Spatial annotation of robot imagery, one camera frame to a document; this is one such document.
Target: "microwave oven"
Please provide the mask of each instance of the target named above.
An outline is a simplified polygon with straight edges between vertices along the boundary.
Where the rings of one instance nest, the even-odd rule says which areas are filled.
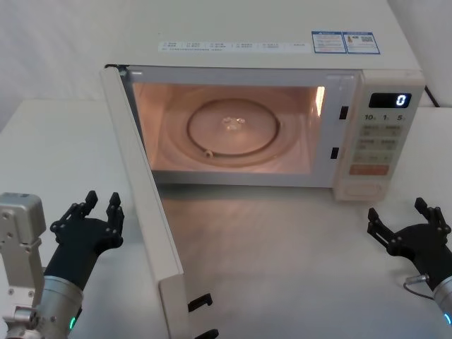
[[[424,77],[385,1],[135,0],[124,22],[102,85],[169,336],[188,338],[156,183],[383,199]]]

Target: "white table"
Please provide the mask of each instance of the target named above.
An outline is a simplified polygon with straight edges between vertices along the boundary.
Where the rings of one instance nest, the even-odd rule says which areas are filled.
[[[452,109],[418,111],[381,203],[335,202],[327,189],[162,188],[188,298],[214,298],[190,314],[193,335],[218,328],[228,339],[450,338],[435,303],[401,288],[417,274],[414,266],[390,257],[366,232],[369,206],[395,231],[422,222],[413,206],[418,196],[452,222],[450,126]],[[113,191],[123,201],[124,245],[97,262],[71,337],[164,339],[105,104],[26,102],[0,133],[0,159],[0,191],[40,195],[47,223],[89,189],[100,197],[95,216],[103,216]],[[50,232],[42,238],[46,264],[56,243]]]

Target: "microwave control panel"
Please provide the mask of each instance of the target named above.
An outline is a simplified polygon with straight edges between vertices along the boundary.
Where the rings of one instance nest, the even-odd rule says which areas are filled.
[[[381,200],[422,92],[422,73],[364,71],[334,191],[340,200]]]
[[[360,127],[349,175],[386,176],[404,142],[415,109],[409,109],[411,93],[372,93]]]

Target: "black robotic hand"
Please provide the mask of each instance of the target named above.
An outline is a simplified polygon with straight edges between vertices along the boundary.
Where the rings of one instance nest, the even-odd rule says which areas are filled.
[[[427,219],[427,224],[408,226],[394,233],[371,208],[367,232],[385,246],[390,255],[412,261],[421,275],[408,278],[403,287],[415,295],[434,300],[448,324],[452,325],[452,253],[446,246],[451,228],[439,207],[428,207],[422,198],[416,199],[415,207]],[[433,291],[433,297],[408,288],[408,285],[422,281]]]
[[[84,203],[73,203],[60,220],[52,223],[50,230],[59,245],[44,275],[66,279],[83,290],[99,255],[122,245],[124,214],[119,194],[113,193],[110,198],[107,222],[86,218],[96,203],[97,195],[90,191]]]

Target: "green led light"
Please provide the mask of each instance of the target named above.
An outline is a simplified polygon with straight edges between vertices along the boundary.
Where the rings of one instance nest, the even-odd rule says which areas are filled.
[[[70,329],[70,330],[75,326],[76,321],[77,321],[76,317],[73,317],[73,318],[71,319],[71,322],[69,323],[69,329]]]

